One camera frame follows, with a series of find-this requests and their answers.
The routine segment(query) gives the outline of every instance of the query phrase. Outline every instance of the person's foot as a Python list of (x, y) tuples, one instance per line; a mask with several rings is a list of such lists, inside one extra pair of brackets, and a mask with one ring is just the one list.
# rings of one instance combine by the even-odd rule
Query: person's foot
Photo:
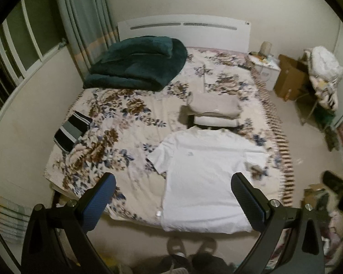
[(217, 242), (215, 239), (206, 238), (200, 248), (198, 249), (197, 253), (209, 253), (213, 255), (217, 249)]
[(185, 252), (184, 244), (182, 240), (178, 237), (169, 238), (166, 244), (166, 247), (170, 255), (179, 255), (183, 257), (187, 256)]

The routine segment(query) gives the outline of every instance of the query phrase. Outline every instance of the folded striped garment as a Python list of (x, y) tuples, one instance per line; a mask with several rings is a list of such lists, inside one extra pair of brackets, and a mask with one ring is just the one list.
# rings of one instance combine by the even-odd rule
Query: folded striped garment
[(65, 153), (69, 153), (80, 137), (90, 129), (93, 119), (75, 111), (58, 129), (53, 140)]

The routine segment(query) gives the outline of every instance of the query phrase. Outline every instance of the bed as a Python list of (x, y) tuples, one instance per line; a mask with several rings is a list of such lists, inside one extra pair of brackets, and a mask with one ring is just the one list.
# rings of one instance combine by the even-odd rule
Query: bed
[(159, 175), (146, 156), (169, 133), (187, 128), (188, 93), (206, 92), (239, 96), (242, 113), (232, 130), (270, 154), (264, 171), (253, 171), (254, 185), (268, 199), (290, 206), (294, 176), (288, 142), (265, 83), (247, 58), (250, 24), (186, 15), (140, 18), (119, 23), (118, 28), (121, 39), (170, 36), (200, 47), (187, 48), (184, 68), (161, 92), (84, 90), (68, 116), (76, 110), (93, 123), (69, 154), (54, 145), (45, 170), (54, 189), (80, 197), (104, 172), (111, 172), (117, 189), (106, 209), (109, 215), (159, 227), (165, 174)]

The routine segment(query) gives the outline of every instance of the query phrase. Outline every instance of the teal plush blanket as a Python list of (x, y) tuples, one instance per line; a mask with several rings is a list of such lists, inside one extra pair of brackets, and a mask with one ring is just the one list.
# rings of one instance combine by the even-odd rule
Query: teal plush blanket
[(160, 91), (183, 68), (187, 49), (169, 37), (130, 38), (110, 47), (91, 67), (84, 88), (127, 88)]

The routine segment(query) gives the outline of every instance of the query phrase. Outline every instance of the blue gripper pad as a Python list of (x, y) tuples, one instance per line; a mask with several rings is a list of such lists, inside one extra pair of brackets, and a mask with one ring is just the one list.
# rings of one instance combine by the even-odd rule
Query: blue gripper pad
[(252, 228), (263, 232), (269, 217), (268, 199), (257, 188), (253, 188), (242, 173), (231, 177), (231, 191), (238, 200)]
[(89, 188), (80, 198), (76, 214), (85, 233), (95, 228), (114, 192), (115, 177), (112, 173), (106, 172), (96, 185)]

